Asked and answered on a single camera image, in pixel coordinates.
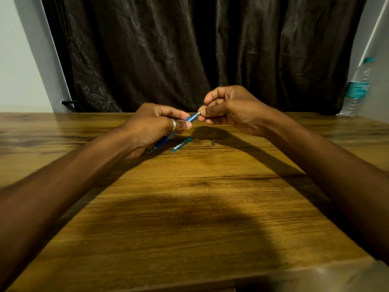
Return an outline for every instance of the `table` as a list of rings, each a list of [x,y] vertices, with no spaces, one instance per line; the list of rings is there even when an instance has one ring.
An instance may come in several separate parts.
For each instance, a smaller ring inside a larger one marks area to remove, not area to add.
[[[389,171],[389,125],[289,115]],[[0,114],[0,187],[129,117]],[[118,166],[49,231],[9,291],[211,289],[274,271],[372,260],[337,208],[268,141],[195,122],[166,148],[190,135],[176,153]]]

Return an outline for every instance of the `teal bottle label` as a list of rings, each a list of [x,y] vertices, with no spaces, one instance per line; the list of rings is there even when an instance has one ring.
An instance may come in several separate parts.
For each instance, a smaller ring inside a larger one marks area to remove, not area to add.
[[[346,97],[364,98],[366,91],[369,89],[370,83],[365,82],[349,82],[346,92]]]

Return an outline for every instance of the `silver ring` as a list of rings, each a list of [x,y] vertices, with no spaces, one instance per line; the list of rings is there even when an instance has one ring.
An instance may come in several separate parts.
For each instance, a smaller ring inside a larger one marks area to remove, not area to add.
[[[175,120],[172,119],[172,121],[173,121],[173,130],[172,130],[172,132],[173,132],[175,130]]]

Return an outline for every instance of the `dark curtain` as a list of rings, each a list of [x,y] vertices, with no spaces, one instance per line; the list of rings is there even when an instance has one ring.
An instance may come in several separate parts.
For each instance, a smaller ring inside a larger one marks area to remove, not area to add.
[[[196,111],[243,85],[282,111],[339,112],[366,0],[42,0],[81,111]]]

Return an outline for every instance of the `water bottle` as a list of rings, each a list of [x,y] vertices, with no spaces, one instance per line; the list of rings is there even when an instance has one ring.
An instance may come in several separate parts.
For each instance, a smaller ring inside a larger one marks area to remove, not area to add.
[[[343,108],[339,115],[355,115],[357,107],[360,105],[362,99],[366,96],[367,90],[369,89],[373,62],[374,57],[365,58],[363,64],[357,68],[353,80],[348,83]]]

